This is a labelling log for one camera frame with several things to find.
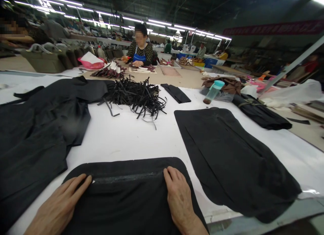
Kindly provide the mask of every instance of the bag handle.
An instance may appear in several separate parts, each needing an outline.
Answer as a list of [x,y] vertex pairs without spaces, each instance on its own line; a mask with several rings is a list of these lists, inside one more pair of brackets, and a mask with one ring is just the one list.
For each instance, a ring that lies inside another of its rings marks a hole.
[[37,47],[39,47],[39,48],[40,48],[43,52],[45,52],[45,53],[52,54],[52,52],[46,50],[46,49],[45,49],[42,45],[40,45],[40,44],[33,44],[33,45],[30,47],[30,49],[27,49],[26,51],[27,51],[27,52],[34,52],[34,50],[35,50]]
[[43,47],[44,47],[45,49],[47,49],[47,50],[48,50],[49,47],[51,47],[51,48],[55,48],[57,51],[62,52],[62,50],[60,50],[57,46],[55,46],[55,45],[52,44],[52,43],[45,43],[45,44],[43,44]]

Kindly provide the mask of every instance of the black hair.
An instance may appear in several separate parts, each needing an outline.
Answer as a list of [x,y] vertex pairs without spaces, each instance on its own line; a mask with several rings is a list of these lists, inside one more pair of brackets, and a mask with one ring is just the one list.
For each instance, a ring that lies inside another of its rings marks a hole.
[[135,24],[135,31],[139,31],[140,33],[143,34],[143,36],[147,36],[147,29],[144,24],[141,23],[136,23]]

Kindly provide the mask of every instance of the brown leather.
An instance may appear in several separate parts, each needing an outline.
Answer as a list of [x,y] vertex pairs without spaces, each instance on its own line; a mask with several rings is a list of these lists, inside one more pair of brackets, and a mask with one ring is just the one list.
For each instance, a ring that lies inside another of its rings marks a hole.
[[202,86],[209,88],[213,85],[215,80],[220,80],[225,83],[225,85],[221,89],[223,92],[241,95],[241,82],[232,77],[214,77],[204,81]]

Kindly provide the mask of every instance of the plastic bottle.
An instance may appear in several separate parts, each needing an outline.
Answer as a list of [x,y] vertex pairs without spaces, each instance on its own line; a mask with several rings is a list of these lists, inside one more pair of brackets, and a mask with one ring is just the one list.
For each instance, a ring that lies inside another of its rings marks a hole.
[[98,57],[99,58],[103,58],[104,60],[106,60],[105,52],[102,50],[102,48],[100,47],[100,45],[98,46]]
[[205,104],[210,104],[224,85],[225,83],[222,81],[217,81],[217,80],[214,81],[214,84],[209,88],[209,92],[205,97],[205,99],[203,100],[203,102]]

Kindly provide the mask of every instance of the hand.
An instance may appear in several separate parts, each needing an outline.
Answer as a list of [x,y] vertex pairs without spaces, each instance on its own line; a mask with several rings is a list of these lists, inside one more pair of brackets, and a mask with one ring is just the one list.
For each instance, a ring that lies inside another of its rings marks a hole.
[[140,67],[140,66],[143,66],[144,65],[144,63],[143,63],[143,61],[134,61],[133,62],[133,65],[135,66],[135,67]]
[[170,166],[163,170],[163,174],[168,189],[168,204],[172,220],[181,234],[208,234],[193,210],[191,191],[185,176],[178,169]]
[[59,186],[38,209],[25,235],[61,234],[72,219],[76,203],[91,184],[92,177],[88,176],[76,190],[85,177],[85,174],[81,174]]

